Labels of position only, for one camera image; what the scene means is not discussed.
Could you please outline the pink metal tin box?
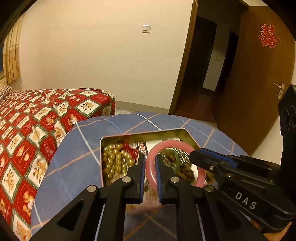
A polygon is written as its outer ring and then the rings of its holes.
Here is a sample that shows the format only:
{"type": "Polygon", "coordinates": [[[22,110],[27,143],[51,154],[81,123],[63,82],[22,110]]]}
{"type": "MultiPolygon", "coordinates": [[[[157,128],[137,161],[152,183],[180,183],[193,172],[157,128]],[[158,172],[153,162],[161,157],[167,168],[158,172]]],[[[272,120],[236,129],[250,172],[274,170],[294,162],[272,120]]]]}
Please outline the pink metal tin box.
{"type": "MultiPolygon", "coordinates": [[[[194,149],[200,149],[200,146],[184,128],[103,137],[100,141],[100,157],[104,184],[110,185],[119,178],[126,176],[128,168],[138,164],[140,155],[144,155],[146,160],[148,149],[150,148],[148,141],[168,140],[170,138],[179,138],[183,142],[192,145],[194,149]],[[123,143],[128,143],[132,148],[138,150],[137,160],[134,160],[128,152],[123,150],[123,143]]],[[[204,186],[210,180],[209,173],[206,172],[204,186]]],[[[145,174],[143,203],[141,205],[129,204],[126,207],[126,211],[129,214],[134,214],[154,210],[159,207],[157,191],[150,187],[145,174]]]]}

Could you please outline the blue plaid tablecloth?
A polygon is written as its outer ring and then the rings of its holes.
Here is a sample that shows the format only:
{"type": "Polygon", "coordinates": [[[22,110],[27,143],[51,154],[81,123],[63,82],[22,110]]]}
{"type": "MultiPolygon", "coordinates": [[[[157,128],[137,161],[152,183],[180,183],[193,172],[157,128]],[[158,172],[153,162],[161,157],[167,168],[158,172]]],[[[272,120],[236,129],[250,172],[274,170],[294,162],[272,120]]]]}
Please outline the blue plaid tablecloth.
{"type": "Polygon", "coordinates": [[[173,128],[185,128],[200,147],[224,155],[245,154],[221,131],[181,116],[138,112],[80,121],[59,145],[37,191],[31,215],[32,233],[40,230],[88,185],[101,185],[98,161],[103,137],[173,128]]]}

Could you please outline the brown wooden door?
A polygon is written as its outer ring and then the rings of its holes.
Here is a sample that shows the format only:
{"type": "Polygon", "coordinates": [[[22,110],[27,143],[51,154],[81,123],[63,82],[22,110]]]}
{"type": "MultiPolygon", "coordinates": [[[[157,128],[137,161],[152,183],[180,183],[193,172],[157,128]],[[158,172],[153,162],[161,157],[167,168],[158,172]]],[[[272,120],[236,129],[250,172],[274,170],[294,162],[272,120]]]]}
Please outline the brown wooden door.
{"type": "Polygon", "coordinates": [[[218,129],[251,155],[278,117],[278,92],[289,86],[295,63],[295,40],[282,19],[268,6],[251,6],[240,18],[234,63],[217,101],[218,129]],[[260,26],[273,25],[280,38],[275,48],[262,46],[260,26]]]}

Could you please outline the striped pillow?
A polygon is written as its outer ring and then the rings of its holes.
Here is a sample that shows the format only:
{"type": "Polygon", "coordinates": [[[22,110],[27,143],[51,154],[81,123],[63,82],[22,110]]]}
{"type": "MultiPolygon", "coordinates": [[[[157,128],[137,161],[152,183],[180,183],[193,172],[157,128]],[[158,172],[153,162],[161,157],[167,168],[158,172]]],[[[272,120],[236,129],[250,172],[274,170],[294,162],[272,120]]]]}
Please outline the striped pillow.
{"type": "Polygon", "coordinates": [[[0,82],[0,100],[6,97],[13,90],[13,87],[10,85],[0,82]]]}

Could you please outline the bed with red patterned sheet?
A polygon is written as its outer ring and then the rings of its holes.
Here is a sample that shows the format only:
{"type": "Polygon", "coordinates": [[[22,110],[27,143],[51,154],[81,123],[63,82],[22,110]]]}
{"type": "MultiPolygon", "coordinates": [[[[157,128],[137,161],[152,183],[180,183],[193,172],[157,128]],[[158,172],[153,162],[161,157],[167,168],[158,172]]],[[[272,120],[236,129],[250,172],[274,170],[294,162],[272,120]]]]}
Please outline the bed with red patterned sheet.
{"type": "Polygon", "coordinates": [[[113,115],[102,89],[39,89],[1,99],[1,215],[18,240],[29,240],[33,202],[50,161],[78,121],[113,115]]]}

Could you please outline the pink jade bangle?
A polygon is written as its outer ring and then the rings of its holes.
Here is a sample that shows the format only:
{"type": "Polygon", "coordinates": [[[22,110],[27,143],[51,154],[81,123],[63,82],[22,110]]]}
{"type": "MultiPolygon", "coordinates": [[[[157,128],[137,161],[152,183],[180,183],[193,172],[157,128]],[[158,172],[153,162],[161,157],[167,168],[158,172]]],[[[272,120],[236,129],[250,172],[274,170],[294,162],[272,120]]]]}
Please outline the pink jade bangle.
{"type": "Polygon", "coordinates": [[[189,154],[194,150],[191,145],[177,140],[166,140],[156,144],[147,155],[145,172],[152,189],[157,190],[155,160],[161,154],[165,158],[165,165],[172,168],[173,173],[189,181],[192,185],[203,187],[206,171],[197,167],[189,160],[189,154]]]}

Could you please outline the red double happiness sticker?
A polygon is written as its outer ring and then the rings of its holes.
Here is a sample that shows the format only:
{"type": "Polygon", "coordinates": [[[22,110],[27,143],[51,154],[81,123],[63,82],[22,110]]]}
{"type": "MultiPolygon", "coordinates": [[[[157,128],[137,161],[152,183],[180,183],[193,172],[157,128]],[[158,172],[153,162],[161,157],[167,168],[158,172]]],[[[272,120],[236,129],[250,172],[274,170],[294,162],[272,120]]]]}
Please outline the red double happiness sticker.
{"type": "Polygon", "coordinates": [[[276,37],[276,29],[273,25],[263,24],[260,26],[260,35],[258,38],[262,46],[275,48],[277,43],[280,43],[280,38],[276,37]]]}

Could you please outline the red knot charm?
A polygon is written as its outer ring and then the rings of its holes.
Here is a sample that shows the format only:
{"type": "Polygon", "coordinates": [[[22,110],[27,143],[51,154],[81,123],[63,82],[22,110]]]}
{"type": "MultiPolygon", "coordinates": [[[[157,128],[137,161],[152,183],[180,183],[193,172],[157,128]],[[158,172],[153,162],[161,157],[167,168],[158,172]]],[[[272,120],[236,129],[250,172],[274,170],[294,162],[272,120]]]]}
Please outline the red knot charm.
{"type": "Polygon", "coordinates": [[[138,158],[138,150],[135,148],[132,148],[128,143],[123,143],[123,150],[128,152],[134,160],[137,160],[138,158]]]}

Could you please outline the right beige curtain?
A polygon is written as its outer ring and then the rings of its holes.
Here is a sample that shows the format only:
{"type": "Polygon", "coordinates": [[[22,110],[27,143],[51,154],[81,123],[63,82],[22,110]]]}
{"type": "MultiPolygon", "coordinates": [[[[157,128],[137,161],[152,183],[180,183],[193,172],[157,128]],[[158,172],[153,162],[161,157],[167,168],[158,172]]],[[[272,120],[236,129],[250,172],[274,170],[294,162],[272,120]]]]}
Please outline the right beige curtain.
{"type": "Polygon", "coordinates": [[[7,84],[20,78],[19,46],[23,16],[14,24],[4,41],[3,68],[7,84]]]}

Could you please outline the brown door frame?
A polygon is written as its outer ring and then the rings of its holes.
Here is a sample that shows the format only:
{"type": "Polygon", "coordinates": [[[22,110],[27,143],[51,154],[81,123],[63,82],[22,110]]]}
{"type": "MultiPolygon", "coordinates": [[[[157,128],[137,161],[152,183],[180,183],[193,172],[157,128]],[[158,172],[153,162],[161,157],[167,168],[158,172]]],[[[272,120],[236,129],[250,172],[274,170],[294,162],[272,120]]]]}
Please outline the brown door frame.
{"type": "Polygon", "coordinates": [[[191,15],[190,15],[189,28],[188,28],[188,33],[187,33],[187,37],[186,37],[185,47],[184,47],[184,53],[183,53],[180,71],[178,74],[177,83],[176,83],[175,91],[173,94],[173,98],[171,101],[171,105],[170,105],[170,109],[169,109],[168,114],[174,114],[176,104],[178,101],[178,97],[180,94],[180,90],[182,87],[182,83],[184,80],[185,71],[186,71],[188,60],[189,60],[192,39],[193,39],[193,35],[194,35],[194,29],[195,29],[195,25],[196,25],[198,3],[199,3],[198,0],[193,0],[193,2],[192,2],[192,10],[191,10],[191,15]]]}

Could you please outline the white wall switch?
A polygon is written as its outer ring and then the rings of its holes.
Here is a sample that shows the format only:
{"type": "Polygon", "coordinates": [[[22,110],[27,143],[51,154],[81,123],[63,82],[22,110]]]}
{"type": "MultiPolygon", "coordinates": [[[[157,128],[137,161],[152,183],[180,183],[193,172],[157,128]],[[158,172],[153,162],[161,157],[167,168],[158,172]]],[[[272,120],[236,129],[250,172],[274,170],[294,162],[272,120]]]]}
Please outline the white wall switch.
{"type": "Polygon", "coordinates": [[[151,33],[151,25],[143,25],[142,26],[142,33],[150,34],[151,33]]]}

